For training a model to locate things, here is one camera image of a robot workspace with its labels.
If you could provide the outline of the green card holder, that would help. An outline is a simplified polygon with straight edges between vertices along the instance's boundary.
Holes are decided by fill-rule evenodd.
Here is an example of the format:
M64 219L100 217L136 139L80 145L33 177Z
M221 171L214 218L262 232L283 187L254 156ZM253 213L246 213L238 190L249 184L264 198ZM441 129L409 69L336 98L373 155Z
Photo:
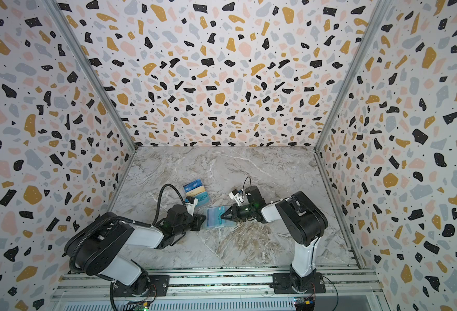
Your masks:
M224 227L235 227L236 222L230 220L223 220L222 214L228 211L230 207L219 206L211 207L206 210L206 227L207 228L224 228Z

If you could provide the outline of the teal VIP credit card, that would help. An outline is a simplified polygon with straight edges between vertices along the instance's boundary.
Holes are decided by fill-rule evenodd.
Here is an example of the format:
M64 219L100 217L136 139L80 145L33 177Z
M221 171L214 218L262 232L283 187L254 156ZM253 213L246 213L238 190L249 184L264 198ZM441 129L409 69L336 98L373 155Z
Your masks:
M210 202L210 196L207 192L200 193L195 196L195 199L197 200L196 207L202 207L205 206Z

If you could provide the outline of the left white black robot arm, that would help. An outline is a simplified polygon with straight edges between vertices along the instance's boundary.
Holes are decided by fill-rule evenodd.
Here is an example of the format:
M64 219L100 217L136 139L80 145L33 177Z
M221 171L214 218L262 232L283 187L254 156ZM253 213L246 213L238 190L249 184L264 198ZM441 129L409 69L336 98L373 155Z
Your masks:
M205 215L192 214L175 205L157 224L147 224L107 212L73 236L65 246L70 270L136 286L148 282L148 273L120 255L124 246L162 250L174 246L190 231L200 231Z

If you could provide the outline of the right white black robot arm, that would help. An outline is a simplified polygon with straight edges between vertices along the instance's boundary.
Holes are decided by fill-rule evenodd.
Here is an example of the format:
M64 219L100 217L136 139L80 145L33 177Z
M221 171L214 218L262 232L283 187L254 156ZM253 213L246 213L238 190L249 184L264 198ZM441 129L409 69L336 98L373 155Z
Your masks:
M302 191L271 203L265 201L256 186L248 187L245 194L246 204L235 203L220 218L232 222L256 220L262 224L283 221L295 241L290 283L298 292L305 291L316 272L316 249L328 227L326 216Z

